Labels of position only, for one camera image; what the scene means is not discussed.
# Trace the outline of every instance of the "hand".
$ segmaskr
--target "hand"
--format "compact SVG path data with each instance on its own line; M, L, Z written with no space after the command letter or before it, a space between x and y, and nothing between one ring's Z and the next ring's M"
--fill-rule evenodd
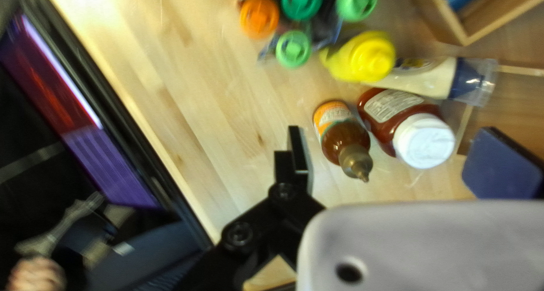
M35 257L19 260L12 269L9 291L63 291L66 285L64 270L56 262Z

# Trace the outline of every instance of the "screw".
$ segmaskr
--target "screw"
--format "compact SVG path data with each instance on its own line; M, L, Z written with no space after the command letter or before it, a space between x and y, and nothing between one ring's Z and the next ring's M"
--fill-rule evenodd
M279 183L276 187L276 196L284 201L289 201L295 196L293 185L289 183Z
M253 230L247 222L235 222L227 232L227 240L234 246L244 246L253 238Z

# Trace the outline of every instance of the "ketchup bottle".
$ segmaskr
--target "ketchup bottle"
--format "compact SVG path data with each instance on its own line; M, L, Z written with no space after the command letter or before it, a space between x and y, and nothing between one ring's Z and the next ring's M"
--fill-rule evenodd
M453 152L455 136L438 105L418 95L372 88L359 98L357 110L385 153L415 168L437 166Z
M313 122L323 154L352 178L368 182L372 158L371 139L342 101L328 101L317 107Z

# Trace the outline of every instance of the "orange cap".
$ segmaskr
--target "orange cap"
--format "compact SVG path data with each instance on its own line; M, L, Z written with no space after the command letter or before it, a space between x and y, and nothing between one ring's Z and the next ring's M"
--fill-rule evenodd
M274 0L245 0L241 5L240 25L251 38L272 34L280 19L280 9Z

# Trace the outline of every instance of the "white cap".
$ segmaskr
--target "white cap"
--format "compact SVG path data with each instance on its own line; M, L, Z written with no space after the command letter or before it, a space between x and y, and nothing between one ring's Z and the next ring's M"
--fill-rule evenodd
M449 158L455 147L455 136L434 114L414 114L397 127L393 147L397 156L410 166L428 169Z

